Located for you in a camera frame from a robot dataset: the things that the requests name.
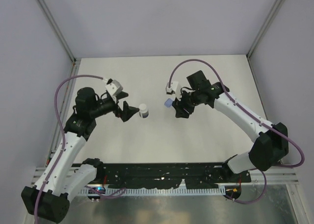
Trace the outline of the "white vitamin pill bottle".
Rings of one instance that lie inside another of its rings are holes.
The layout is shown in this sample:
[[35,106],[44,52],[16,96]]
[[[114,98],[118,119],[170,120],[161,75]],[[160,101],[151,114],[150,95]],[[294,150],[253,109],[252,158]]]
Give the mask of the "white vitamin pill bottle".
[[139,116],[141,118],[147,118],[149,116],[149,110],[146,104],[139,105]]

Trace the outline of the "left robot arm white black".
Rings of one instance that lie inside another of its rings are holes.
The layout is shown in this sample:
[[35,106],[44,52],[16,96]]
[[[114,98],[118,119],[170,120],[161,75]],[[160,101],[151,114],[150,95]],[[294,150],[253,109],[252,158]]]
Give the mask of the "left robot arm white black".
[[101,99],[91,87],[81,88],[75,98],[74,112],[63,128],[62,142],[56,154],[33,187],[24,187],[22,200],[29,214],[60,223],[66,216],[70,203],[90,182],[99,184],[104,180],[103,162],[86,159],[78,170],[68,177],[69,169],[96,127],[96,118],[114,113],[123,122],[139,112],[127,102],[120,108],[118,101],[128,97],[126,92],[110,84]]

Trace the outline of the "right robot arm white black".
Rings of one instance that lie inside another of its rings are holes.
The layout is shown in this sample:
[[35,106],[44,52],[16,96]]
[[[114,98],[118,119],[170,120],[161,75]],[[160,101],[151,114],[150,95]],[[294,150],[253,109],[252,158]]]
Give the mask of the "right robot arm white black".
[[202,71],[188,76],[187,80],[188,88],[178,82],[166,85],[166,93],[175,95],[172,107],[176,118],[189,118],[196,106],[208,105],[228,117],[253,143],[249,151],[234,155],[222,164],[226,181],[235,181],[246,170],[267,171],[288,154],[288,142],[284,139],[288,129],[283,123],[273,124],[249,108],[238,106],[236,100],[230,99],[227,87],[220,82],[211,84]]

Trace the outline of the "clear blue pill organizer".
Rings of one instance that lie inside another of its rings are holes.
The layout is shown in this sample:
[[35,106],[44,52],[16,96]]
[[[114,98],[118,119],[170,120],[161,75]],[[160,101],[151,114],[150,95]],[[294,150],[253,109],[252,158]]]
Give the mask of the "clear blue pill organizer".
[[174,99],[168,98],[168,99],[164,102],[164,105],[165,105],[167,108],[170,108],[170,107],[172,107],[172,105],[173,105],[174,102],[175,102]]

